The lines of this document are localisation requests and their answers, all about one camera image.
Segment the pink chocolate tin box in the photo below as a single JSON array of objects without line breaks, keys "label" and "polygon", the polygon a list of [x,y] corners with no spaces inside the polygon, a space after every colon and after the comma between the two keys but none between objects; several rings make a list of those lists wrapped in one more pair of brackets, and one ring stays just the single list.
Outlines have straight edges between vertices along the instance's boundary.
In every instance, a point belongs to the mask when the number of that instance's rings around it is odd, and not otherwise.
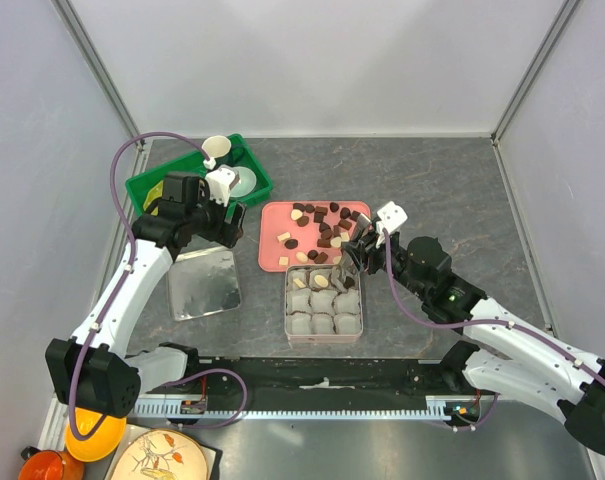
[{"label": "pink chocolate tin box", "polygon": [[[327,289],[310,285],[313,272],[330,275]],[[292,280],[306,287],[294,290]],[[363,333],[363,301],[360,276],[356,285],[345,289],[337,279],[337,266],[296,266],[288,269],[284,284],[284,332],[292,345],[352,344]]]}]

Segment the silver tin lid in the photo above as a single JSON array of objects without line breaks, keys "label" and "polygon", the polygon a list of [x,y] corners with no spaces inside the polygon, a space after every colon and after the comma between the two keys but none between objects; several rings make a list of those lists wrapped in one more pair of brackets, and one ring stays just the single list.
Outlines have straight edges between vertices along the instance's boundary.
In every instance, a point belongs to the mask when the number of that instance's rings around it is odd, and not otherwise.
[{"label": "silver tin lid", "polygon": [[241,305],[235,256],[213,247],[180,254],[167,274],[168,303],[177,322],[234,310]]}]

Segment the dark heart chocolate piece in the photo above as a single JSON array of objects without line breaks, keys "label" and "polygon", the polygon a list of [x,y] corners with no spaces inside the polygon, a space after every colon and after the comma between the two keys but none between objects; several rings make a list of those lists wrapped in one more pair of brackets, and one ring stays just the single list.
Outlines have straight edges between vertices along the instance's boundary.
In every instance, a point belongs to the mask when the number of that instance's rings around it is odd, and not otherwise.
[{"label": "dark heart chocolate piece", "polygon": [[351,277],[347,277],[344,282],[343,282],[344,288],[345,289],[350,289],[353,288],[356,285],[356,282],[353,278]]}]

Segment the pink plastic tray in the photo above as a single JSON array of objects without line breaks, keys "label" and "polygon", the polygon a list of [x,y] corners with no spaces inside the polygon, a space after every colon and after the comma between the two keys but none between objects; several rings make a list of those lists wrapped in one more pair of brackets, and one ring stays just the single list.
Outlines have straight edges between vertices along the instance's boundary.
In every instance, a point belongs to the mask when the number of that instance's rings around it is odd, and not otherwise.
[{"label": "pink plastic tray", "polygon": [[262,210],[258,264],[279,273],[293,266],[333,266],[341,246],[370,208],[361,201],[274,201]]}]

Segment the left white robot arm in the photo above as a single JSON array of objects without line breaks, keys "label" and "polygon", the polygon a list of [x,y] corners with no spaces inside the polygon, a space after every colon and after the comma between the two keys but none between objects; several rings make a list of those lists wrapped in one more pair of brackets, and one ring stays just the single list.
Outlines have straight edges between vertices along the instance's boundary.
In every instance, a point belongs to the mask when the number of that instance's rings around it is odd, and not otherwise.
[{"label": "left white robot arm", "polygon": [[46,349],[61,403],[124,418],[142,393],[168,383],[180,393],[198,388],[202,371],[185,351],[158,347],[134,357],[126,352],[151,293],[193,237],[226,248],[241,238],[246,208],[230,205],[238,181],[226,166],[205,177],[187,172],[165,177],[161,196],[133,222],[132,240],[91,313],[69,339],[54,339]]}]

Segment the white oval chocolate piece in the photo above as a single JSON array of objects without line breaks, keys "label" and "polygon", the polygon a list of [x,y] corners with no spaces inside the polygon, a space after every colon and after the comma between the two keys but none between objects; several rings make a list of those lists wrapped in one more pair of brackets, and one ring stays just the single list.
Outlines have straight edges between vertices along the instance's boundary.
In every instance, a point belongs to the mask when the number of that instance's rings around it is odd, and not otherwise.
[{"label": "white oval chocolate piece", "polygon": [[330,275],[325,272],[313,272],[310,275],[310,285],[314,289],[327,289],[330,285]]}]

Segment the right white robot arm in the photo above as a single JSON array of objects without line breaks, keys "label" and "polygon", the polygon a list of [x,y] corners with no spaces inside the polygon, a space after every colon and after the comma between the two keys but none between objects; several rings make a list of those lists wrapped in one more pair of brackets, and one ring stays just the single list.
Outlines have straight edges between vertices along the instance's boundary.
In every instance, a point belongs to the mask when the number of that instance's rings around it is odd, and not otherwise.
[{"label": "right white robot arm", "polygon": [[533,327],[452,270],[434,237],[406,247],[398,234],[371,231],[343,246],[346,267],[386,273],[421,302],[426,327],[462,336],[445,356],[440,381],[503,394],[558,420],[584,447],[605,456],[605,357]]}]

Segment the metal tongs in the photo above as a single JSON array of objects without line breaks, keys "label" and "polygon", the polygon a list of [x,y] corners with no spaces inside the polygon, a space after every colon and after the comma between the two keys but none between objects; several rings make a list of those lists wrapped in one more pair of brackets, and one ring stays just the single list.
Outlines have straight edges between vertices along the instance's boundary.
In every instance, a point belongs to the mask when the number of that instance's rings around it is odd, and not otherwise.
[{"label": "metal tongs", "polygon": [[375,240],[373,223],[365,214],[360,214],[355,228],[347,242],[342,243],[342,258],[337,266],[337,279],[346,285],[347,279],[354,279],[368,267],[368,250]]}]

